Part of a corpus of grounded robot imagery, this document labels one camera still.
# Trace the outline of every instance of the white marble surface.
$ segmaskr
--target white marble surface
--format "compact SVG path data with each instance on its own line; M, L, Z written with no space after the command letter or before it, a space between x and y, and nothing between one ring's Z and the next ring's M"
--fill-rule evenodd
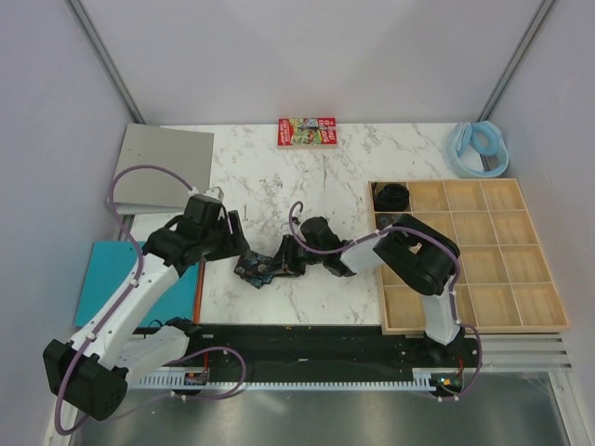
M225 192L240 213L253 250L273 255L288 232L287 214L297 200L303 218L326 216L339 238L369 232L370 180L449 178L443 148L454 124L339 125L337 149L279 150L277 125L183 125L213 132L212 187ZM469 160L481 168L479 156ZM146 239L171 215L137 216L133 234ZM378 324L373 271L336 278L322 266L305 276L277 278L260 290L233 274L237 259L208 263L202 322L281 324Z

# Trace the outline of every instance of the wooden grid organizer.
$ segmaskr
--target wooden grid organizer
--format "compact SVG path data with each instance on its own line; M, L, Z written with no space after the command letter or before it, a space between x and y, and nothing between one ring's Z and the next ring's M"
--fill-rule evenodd
M374 209L374 185L378 193L394 183L409 189L404 212L461 250L456 302L463 322L481 333L551 333L569 327L516 179L370 182L377 229L402 214ZM387 266L377 270L377 281L383 333L422 333L425 317L419 294Z

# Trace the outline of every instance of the white wall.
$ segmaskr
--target white wall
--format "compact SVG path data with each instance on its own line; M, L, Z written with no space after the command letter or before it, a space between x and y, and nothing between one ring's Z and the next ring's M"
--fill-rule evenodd
M493 121L510 150L572 329L564 335L595 422L595 3L563 0Z
M149 124L475 119L539 0L82 0Z
M40 444L42 351L72 330L128 122L61 0L0 2L0 443Z

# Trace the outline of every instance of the blue mat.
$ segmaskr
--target blue mat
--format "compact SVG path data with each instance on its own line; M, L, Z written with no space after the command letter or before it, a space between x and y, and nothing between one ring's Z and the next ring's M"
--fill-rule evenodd
M85 326L126 278L137 255L128 242L95 242L86 271L83 293L74 318L75 327ZM194 265L149 310L139 327L148 327L154 319L192 319L198 265Z

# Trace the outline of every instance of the red book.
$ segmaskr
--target red book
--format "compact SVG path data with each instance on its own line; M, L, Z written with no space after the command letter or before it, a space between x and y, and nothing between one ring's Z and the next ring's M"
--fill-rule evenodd
M280 149L334 149L337 146L336 126L335 118L282 118L277 145Z

